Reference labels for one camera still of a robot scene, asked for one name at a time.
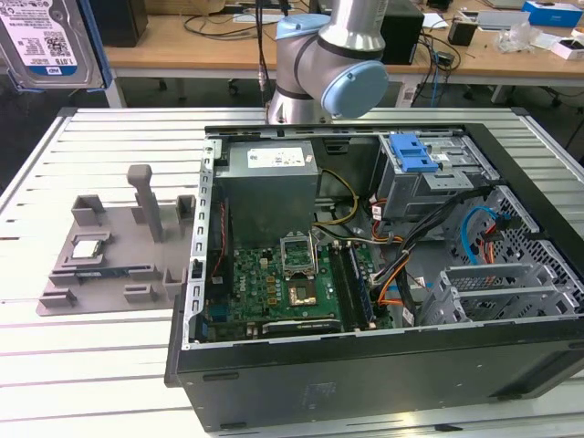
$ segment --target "blue box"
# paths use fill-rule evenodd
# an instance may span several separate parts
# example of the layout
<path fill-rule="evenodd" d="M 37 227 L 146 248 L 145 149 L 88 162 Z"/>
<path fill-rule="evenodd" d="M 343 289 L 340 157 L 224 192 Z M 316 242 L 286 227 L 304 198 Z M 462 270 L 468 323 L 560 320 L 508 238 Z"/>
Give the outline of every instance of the blue box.
<path fill-rule="evenodd" d="M 537 2 L 525 2 L 521 10 L 531 13 L 529 24 L 533 26 L 576 27 L 582 17 L 582 11 L 569 3 L 543 6 Z"/>

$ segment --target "blue drive bay latch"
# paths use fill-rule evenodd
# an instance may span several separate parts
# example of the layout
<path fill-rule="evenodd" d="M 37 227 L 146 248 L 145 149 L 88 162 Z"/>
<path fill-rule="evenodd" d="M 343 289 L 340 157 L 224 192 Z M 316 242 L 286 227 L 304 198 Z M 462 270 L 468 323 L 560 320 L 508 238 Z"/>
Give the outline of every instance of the blue drive bay latch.
<path fill-rule="evenodd" d="M 438 164 L 414 134 L 390 134 L 390 146 L 401 161 L 404 172 L 436 172 Z"/>

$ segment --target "gray plastic peg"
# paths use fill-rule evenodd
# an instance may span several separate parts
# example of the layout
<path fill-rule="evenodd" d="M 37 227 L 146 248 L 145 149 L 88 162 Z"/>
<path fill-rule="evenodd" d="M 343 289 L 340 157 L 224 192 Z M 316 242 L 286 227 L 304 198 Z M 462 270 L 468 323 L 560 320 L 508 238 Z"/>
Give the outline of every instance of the gray plastic peg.
<path fill-rule="evenodd" d="M 128 183 L 136 188 L 144 219 L 152 234 L 152 240 L 158 243 L 162 241 L 162 222 L 156 197 L 150 187 L 151 177 L 152 168 L 148 164 L 132 164 L 128 169 Z"/>

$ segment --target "blue joint cap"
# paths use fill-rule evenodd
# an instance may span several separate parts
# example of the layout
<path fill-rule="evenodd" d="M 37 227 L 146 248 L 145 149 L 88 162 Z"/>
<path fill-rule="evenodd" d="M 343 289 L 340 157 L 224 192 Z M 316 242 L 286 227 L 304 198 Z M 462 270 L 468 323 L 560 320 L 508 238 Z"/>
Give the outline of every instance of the blue joint cap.
<path fill-rule="evenodd" d="M 276 40 L 316 34 L 329 21 L 330 17 L 322 14 L 285 16 L 277 22 Z"/>
<path fill-rule="evenodd" d="M 381 62 L 360 62 L 328 84 L 320 104 L 335 117 L 356 119 L 380 103 L 389 85 L 385 66 Z"/>

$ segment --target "motherboard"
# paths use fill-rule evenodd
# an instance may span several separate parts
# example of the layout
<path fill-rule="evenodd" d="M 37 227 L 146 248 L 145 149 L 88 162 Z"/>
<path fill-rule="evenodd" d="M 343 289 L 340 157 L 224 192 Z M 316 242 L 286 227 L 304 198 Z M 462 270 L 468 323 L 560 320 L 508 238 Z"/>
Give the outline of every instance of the motherboard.
<path fill-rule="evenodd" d="M 301 324 L 314 328 L 316 322 L 325 332 L 348 331 L 357 327 L 356 313 L 362 315 L 364 325 L 373 321 L 365 295 L 366 278 L 374 270 L 369 248 L 323 245 L 310 254 L 312 249 L 288 245 L 284 257 L 283 246 L 235 249 L 232 293 L 205 308 L 208 340 L 256 339 L 266 337 L 270 330 L 278 336 L 293 336 L 302 330 Z M 349 260 L 354 257 L 355 262 L 345 263 L 343 255 Z M 314 271 L 293 273 L 294 266 L 309 266 L 313 260 Z M 350 295 L 360 289 L 351 289 L 347 276 L 355 281 L 360 278 L 362 297 Z"/>

